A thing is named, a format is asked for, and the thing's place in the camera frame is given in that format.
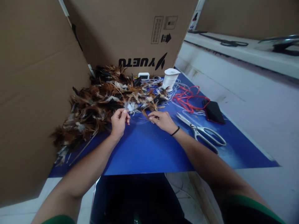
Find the green sleeve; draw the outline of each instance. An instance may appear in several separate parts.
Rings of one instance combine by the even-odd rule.
[[[255,215],[257,213],[259,214],[263,214],[266,215],[270,218],[272,218],[273,220],[275,220],[277,223],[282,223],[285,224],[285,222],[278,217],[274,212],[272,212],[269,208],[265,207],[264,205],[262,205],[261,203],[243,196],[243,195],[231,195],[228,198],[226,198],[224,200],[224,202],[222,203],[221,206],[221,211],[222,211],[222,216],[223,218],[225,218],[225,216],[227,214],[232,215],[233,214],[233,210],[236,211],[236,209],[247,209],[247,210],[251,210],[251,211],[256,211],[253,212],[252,214]]]
[[[48,219],[42,224],[75,224],[75,221],[67,215],[57,215],[53,218]]]

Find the scissor blade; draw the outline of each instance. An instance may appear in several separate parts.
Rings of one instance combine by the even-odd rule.
[[[179,114],[179,113],[177,113],[177,117],[181,120],[181,121],[183,121],[185,124],[187,124],[187,125],[191,125],[191,122],[190,121],[188,121],[184,116],[182,116],[181,114]]]

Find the finger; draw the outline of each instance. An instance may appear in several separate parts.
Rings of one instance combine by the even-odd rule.
[[[123,112],[121,113],[120,120],[125,122],[126,117],[127,117],[127,110],[123,110]]]
[[[120,115],[123,111],[124,111],[124,108],[117,109],[117,110],[114,112],[113,117],[117,117],[117,118],[119,118],[119,115]]]
[[[155,117],[150,117],[149,118],[152,122],[154,122],[155,124],[157,124],[159,122],[159,120]]]
[[[154,112],[151,112],[148,116],[157,116],[157,117],[161,117],[163,114],[163,112],[161,111],[154,111]]]
[[[127,119],[126,119],[126,121],[127,121],[127,124],[128,124],[128,125],[130,125],[130,119],[131,119],[130,115],[127,114]]]

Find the small white device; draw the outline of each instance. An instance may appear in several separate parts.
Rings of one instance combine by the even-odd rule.
[[[150,79],[150,74],[148,72],[138,73],[138,78],[141,76],[141,79]]]

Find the feather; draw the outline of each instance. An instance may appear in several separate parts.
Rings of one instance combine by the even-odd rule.
[[[167,89],[156,89],[162,82],[151,84],[141,77],[126,77],[125,70],[115,65],[97,66],[88,88],[79,91],[73,87],[75,94],[69,100],[71,113],[50,136],[57,151],[72,152],[95,133],[109,131],[107,125],[118,108],[125,108],[132,115],[143,113],[149,119],[146,110],[157,111],[169,100]],[[58,159],[59,165],[65,161],[61,154]]]

